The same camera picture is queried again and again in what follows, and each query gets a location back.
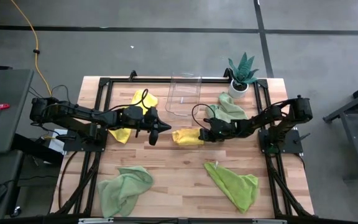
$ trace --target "yellow cloth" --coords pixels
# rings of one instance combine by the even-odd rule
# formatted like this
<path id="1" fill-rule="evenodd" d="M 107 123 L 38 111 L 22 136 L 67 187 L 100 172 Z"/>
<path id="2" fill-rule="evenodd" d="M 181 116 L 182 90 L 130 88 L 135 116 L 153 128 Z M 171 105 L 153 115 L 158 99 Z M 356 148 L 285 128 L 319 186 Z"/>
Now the yellow cloth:
<path id="1" fill-rule="evenodd" d="M 200 128 L 181 129 L 172 132 L 173 142 L 179 146 L 195 146 L 204 144 L 203 140 L 198 139 L 199 136 Z"/>
<path id="2" fill-rule="evenodd" d="M 143 91 L 144 90 L 137 90 L 135 92 L 131 104 L 137 103 L 142 99 Z M 157 105 L 157 103 L 158 103 L 157 97 L 151 95 L 150 93 L 147 94 L 146 98 L 143 101 L 143 104 L 148 108 Z M 143 104 L 139 103 L 137 106 L 140 106 L 143 109 L 143 114 L 146 114 L 147 109 L 144 108 Z M 109 130 L 109 132 L 117 139 L 117 141 L 124 144 L 128 142 L 129 136 L 131 135 L 131 129 L 129 128 L 121 128 L 115 131 Z"/>

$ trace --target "yellow cable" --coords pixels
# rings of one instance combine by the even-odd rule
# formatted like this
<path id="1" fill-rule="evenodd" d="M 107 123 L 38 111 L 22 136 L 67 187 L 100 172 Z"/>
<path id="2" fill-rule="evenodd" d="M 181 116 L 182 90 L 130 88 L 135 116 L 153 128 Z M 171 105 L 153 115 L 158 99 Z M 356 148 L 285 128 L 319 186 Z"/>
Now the yellow cable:
<path id="1" fill-rule="evenodd" d="M 30 25 L 30 28 L 34 34 L 35 37 L 35 49 L 38 50 L 38 37 L 37 37 L 37 33 L 35 32 L 34 28 L 31 25 L 30 20 L 27 18 L 27 16 L 25 16 L 25 14 L 20 10 L 19 6 L 13 1 L 11 0 L 11 2 L 13 3 L 13 5 L 15 5 L 16 9 L 19 10 L 19 12 L 22 14 L 22 16 L 24 17 L 24 19 L 26 19 L 27 23 Z M 46 79 L 44 78 L 44 76 L 42 75 L 40 69 L 38 68 L 38 53 L 35 53 L 35 69 L 37 69 L 38 74 L 41 76 L 42 80 L 44 81 L 45 85 L 47 86 L 49 95 L 52 96 L 52 92 L 50 91 L 48 82 L 46 81 Z"/>

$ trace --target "succulent plant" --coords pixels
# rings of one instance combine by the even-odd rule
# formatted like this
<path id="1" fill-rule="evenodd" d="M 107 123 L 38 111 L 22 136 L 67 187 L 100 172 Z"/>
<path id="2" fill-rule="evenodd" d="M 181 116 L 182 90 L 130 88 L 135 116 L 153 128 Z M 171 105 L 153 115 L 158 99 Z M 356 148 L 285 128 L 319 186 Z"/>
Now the succulent plant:
<path id="1" fill-rule="evenodd" d="M 247 84 L 256 82 L 258 79 L 254 77 L 254 74 L 259 69 L 251 71 L 252 63 L 254 62 L 255 56 L 247 59 L 247 52 L 244 52 L 239 66 L 236 68 L 233 61 L 229 59 L 229 65 L 233 69 L 234 86 L 236 89 L 245 89 Z"/>

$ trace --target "potted plant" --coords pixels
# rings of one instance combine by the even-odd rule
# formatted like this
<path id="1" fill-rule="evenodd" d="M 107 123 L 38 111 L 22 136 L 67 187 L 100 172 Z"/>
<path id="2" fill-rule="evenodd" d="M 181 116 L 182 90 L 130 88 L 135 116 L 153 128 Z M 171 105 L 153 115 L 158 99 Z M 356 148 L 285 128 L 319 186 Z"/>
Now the potted plant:
<path id="1" fill-rule="evenodd" d="M 230 72 L 232 81 L 229 87 L 229 94 L 233 98 L 243 97 L 248 90 L 249 84 L 258 80 L 254 77 L 254 74 L 259 69 L 251 71 L 254 57 L 255 56 L 251 57 L 250 59 L 247 59 L 247 53 L 244 52 L 240 64 L 237 68 L 234 66 L 233 61 L 229 59 L 229 65 L 232 68 L 232 72 Z"/>

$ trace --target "white pot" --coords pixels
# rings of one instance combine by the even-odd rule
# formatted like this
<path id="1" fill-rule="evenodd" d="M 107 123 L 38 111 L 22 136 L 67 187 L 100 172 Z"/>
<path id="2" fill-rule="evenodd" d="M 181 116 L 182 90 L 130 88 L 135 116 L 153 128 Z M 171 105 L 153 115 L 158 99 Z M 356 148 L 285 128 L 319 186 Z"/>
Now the white pot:
<path id="1" fill-rule="evenodd" d="M 229 95 L 231 95 L 231 97 L 233 98 L 242 98 L 245 94 L 246 91 L 248 90 L 249 85 L 247 84 L 247 88 L 244 91 L 238 91 L 233 87 L 233 82 L 234 80 L 231 80 L 230 86 L 229 86 Z"/>

